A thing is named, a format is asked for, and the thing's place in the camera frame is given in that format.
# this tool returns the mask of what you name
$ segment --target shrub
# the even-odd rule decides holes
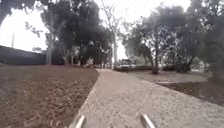
[[[166,65],[162,68],[163,71],[176,71],[175,65]]]

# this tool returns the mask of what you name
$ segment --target concrete path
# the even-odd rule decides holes
[[[143,128],[141,113],[156,128],[224,128],[223,107],[131,75],[98,71],[98,81],[78,114],[87,118],[84,128]]]

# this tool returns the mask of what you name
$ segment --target gravel path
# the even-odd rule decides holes
[[[224,128],[223,107],[131,75],[98,71],[98,81],[77,115],[86,116],[84,128],[142,128],[141,113],[156,128]]]

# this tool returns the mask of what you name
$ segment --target tree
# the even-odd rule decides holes
[[[1,0],[0,1],[0,26],[7,15],[11,15],[11,9],[32,8],[35,1],[46,3],[48,0]]]
[[[158,74],[158,64],[164,59],[178,71],[186,72],[198,48],[194,27],[189,21],[182,7],[160,6],[132,30],[126,47],[138,56],[148,57],[153,74]]]
[[[114,57],[114,67],[117,67],[117,34],[119,31],[119,24],[121,21],[121,17],[117,18],[115,16],[115,8],[114,6],[106,6],[104,0],[101,0],[103,5],[103,11],[106,14],[107,20],[104,21],[106,25],[109,27],[110,31],[113,33],[113,57]]]
[[[223,74],[224,44],[223,23],[224,4],[222,0],[192,0],[188,9],[191,18],[197,22],[200,30],[199,57],[209,64],[214,78],[220,78]]]

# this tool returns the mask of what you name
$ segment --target tree trunk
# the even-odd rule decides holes
[[[68,62],[68,57],[67,56],[64,56],[63,57],[63,60],[64,60],[64,65],[69,65],[69,62]]]
[[[159,51],[158,43],[155,42],[155,66],[152,67],[152,74],[155,75],[159,74],[158,51]]]
[[[114,68],[117,67],[117,41],[116,34],[114,34]]]
[[[74,66],[74,56],[73,55],[71,56],[71,66],[72,67]]]

